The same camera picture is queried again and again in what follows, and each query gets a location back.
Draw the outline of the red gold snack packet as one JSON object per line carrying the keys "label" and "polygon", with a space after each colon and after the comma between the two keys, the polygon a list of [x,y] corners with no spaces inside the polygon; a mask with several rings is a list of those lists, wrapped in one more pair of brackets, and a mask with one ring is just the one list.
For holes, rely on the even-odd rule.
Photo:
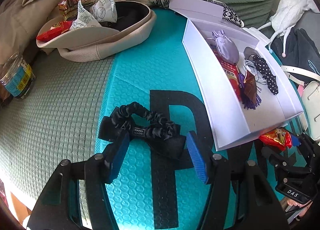
{"label": "red gold snack packet", "polygon": [[279,151],[284,151],[292,147],[292,138],[289,131],[283,128],[276,128],[261,136],[259,140],[269,147],[273,147]]}

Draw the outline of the black bow hair scrunchie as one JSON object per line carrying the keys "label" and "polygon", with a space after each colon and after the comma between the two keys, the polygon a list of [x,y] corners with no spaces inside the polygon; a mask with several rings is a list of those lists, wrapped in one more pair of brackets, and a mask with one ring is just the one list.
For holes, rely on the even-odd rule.
{"label": "black bow hair scrunchie", "polygon": [[98,138],[108,142],[127,131],[130,139],[141,138],[159,155],[178,160],[184,151],[186,137],[181,126],[162,113],[149,111],[138,102],[115,107],[110,116],[104,116]]}

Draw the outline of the dark red candy packet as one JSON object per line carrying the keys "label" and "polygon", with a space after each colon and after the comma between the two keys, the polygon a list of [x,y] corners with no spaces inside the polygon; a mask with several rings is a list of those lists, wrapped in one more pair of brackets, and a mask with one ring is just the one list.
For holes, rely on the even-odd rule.
{"label": "dark red candy packet", "polygon": [[246,71],[244,78],[244,94],[255,107],[257,105],[257,85],[254,75],[250,71]]}

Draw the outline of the polka dot hair scrunchie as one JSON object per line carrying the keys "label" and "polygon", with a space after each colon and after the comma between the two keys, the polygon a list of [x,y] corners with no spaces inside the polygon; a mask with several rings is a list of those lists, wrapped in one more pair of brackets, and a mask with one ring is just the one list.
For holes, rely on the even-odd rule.
{"label": "polka dot hair scrunchie", "polygon": [[266,60],[258,55],[252,55],[252,62],[257,71],[261,73],[263,79],[267,82],[267,87],[270,92],[274,95],[277,95],[279,90],[276,82],[276,76],[272,74],[272,71],[270,70]]}

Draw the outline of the lavender tasselled sachet pouch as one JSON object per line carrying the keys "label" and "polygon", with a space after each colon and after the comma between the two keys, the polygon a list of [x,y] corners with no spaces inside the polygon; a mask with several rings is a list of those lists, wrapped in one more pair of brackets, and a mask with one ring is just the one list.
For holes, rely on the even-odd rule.
{"label": "lavender tasselled sachet pouch", "polygon": [[[216,48],[219,54],[222,56],[222,58],[230,63],[234,64],[238,68],[238,62],[240,61],[240,55],[238,48],[236,47],[235,43],[229,38],[223,30],[214,30],[212,31],[212,37],[207,38],[206,41],[208,42],[210,48],[213,49]],[[242,73],[238,68],[238,81],[240,86],[240,92],[241,92],[241,103],[243,104],[245,109],[253,109],[255,110],[257,106],[261,104],[261,98],[257,94],[257,105],[253,107],[252,104],[250,104],[250,101],[244,94],[244,78],[246,73]]]}

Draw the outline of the white leather handbag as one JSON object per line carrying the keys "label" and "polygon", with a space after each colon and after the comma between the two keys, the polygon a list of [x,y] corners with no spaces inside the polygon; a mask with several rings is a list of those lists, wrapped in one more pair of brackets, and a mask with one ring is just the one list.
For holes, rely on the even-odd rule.
{"label": "white leather handbag", "polygon": [[314,141],[319,142],[319,75],[292,66],[282,65],[281,68],[291,81],[304,87],[300,97],[304,108],[299,115],[300,125]]}

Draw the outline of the teal bubble mailer mat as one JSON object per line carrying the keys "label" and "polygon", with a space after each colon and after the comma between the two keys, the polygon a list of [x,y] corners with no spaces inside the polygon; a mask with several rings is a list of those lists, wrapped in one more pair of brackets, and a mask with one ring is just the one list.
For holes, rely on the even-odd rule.
{"label": "teal bubble mailer mat", "polygon": [[[101,106],[95,155],[85,165],[93,229],[289,229],[261,169],[259,136],[303,111],[297,90],[262,41],[219,21],[153,12],[149,38],[116,55]],[[274,95],[245,109],[206,42],[224,30],[252,47],[276,77]]]}

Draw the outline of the green bed cover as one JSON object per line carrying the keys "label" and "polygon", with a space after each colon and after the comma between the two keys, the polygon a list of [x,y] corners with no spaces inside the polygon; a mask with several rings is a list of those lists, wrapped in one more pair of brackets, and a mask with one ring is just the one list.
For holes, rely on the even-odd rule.
{"label": "green bed cover", "polygon": [[149,90],[200,91],[183,49],[185,18],[157,10],[156,24],[142,44],[104,60],[76,63],[57,51],[34,58],[36,81],[29,95],[1,110],[1,179],[8,199],[33,209],[44,185],[64,158],[94,153],[104,108],[149,103]]}

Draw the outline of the white cardboard storage box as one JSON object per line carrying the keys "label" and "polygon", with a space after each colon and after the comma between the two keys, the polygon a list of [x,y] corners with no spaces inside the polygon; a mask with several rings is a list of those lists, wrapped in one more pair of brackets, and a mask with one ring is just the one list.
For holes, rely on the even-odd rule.
{"label": "white cardboard storage box", "polygon": [[[202,0],[170,0],[169,8],[187,18],[182,43],[201,91],[217,151],[253,141],[287,125],[303,112],[295,88],[274,57],[251,34],[223,21],[223,7]],[[245,47],[255,49],[276,76],[279,93],[273,95],[266,85],[260,85],[262,103],[255,110],[245,109],[206,41],[214,30],[223,30],[235,43],[242,73]]]}

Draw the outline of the flat red snack packet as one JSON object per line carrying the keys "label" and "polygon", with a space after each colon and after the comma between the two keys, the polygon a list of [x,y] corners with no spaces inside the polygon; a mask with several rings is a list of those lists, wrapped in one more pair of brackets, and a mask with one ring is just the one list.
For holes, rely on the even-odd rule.
{"label": "flat red snack packet", "polygon": [[218,59],[221,67],[223,68],[223,71],[225,72],[227,78],[229,79],[230,84],[233,87],[233,90],[238,98],[239,101],[241,101],[241,92],[240,92],[240,86],[238,81],[238,68],[234,64],[230,64],[226,62],[222,56],[219,54],[216,48],[213,49],[213,52]]}

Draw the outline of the grey transparent earbuds case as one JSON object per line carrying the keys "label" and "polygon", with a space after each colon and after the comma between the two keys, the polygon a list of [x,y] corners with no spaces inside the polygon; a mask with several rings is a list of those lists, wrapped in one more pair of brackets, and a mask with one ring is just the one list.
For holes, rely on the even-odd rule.
{"label": "grey transparent earbuds case", "polygon": [[245,47],[244,49],[244,57],[246,60],[251,60],[254,56],[260,57],[259,53],[251,48],[251,47]]}

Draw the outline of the glass jar blue label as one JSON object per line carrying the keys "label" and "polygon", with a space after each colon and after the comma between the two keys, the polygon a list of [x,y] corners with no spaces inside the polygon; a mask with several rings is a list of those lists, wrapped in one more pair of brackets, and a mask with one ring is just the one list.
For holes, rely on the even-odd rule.
{"label": "glass jar blue label", "polygon": [[35,81],[35,75],[22,54],[14,53],[1,67],[1,84],[15,98],[23,99]]}

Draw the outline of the beige bucket hat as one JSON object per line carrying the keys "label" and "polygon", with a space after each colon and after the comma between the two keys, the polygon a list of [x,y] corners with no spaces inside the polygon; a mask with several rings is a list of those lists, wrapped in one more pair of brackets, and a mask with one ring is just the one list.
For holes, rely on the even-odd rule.
{"label": "beige bucket hat", "polygon": [[110,27],[85,27],[67,31],[48,42],[36,41],[41,49],[57,49],[73,62],[102,60],[143,43],[155,25],[156,14],[135,1],[117,1],[118,20]]}

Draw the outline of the red candy in hat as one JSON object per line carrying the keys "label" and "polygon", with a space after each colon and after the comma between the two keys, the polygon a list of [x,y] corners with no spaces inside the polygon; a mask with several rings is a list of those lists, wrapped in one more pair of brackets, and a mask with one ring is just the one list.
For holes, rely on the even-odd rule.
{"label": "red candy in hat", "polygon": [[51,26],[51,28],[48,31],[38,35],[36,39],[41,42],[51,41],[57,36],[60,36],[65,32],[69,31],[70,27],[72,26],[72,23],[72,21],[62,21],[56,23],[55,25]]}

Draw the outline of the white triangular snack packet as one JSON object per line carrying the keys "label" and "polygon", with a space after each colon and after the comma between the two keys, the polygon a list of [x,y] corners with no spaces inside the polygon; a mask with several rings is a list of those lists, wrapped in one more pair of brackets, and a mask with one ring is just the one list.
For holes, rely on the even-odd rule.
{"label": "white triangular snack packet", "polygon": [[99,22],[117,22],[117,10],[115,0],[98,0],[91,6],[89,12]]}
{"label": "white triangular snack packet", "polygon": [[78,15],[76,20],[72,22],[70,30],[86,27],[101,27],[101,25],[92,14],[83,7],[81,1],[78,1]]}

